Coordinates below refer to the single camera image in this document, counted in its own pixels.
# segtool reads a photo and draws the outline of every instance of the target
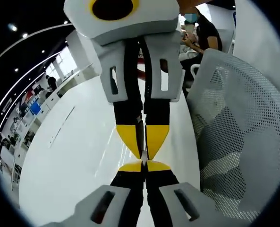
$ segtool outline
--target window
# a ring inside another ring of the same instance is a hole
[[[65,47],[63,51],[56,57],[56,62],[59,65],[64,76],[77,68],[77,65],[68,47]]]
[[[55,66],[53,63],[51,63],[47,68],[46,68],[46,75],[49,75],[51,77],[54,77],[56,80],[60,79],[59,74],[57,73]]]

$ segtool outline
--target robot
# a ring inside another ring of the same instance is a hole
[[[117,131],[139,160],[122,166],[110,185],[77,204],[73,216],[45,226],[135,227],[144,182],[156,227],[241,226],[241,220],[215,211],[212,199],[188,183],[179,183],[169,166],[153,161],[170,129],[170,102],[178,101],[184,80],[178,61],[181,33],[176,30],[176,0],[66,0],[64,11],[77,31],[93,42]],[[145,63],[144,104],[137,78],[140,49]],[[167,91],[161,90],[162,63],[168,70]]]

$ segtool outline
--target white desk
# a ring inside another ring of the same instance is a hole
[[[57,102],[35,135],[20,178],[20,208],[36,226],[62,221],[135,159],[117,134],[100,78],[88,80]],[[170,165],[180,182],[199,189],[195,135],[183,95],[171,104],[170,133],[154,160]],[[138,226],[154,226],[146,200]]]

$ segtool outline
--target white mesh chair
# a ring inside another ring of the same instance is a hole
[[[187,96],[201,190],[216,210],[253,221],[280,184],[280,93],[231,55],[205,52]]]

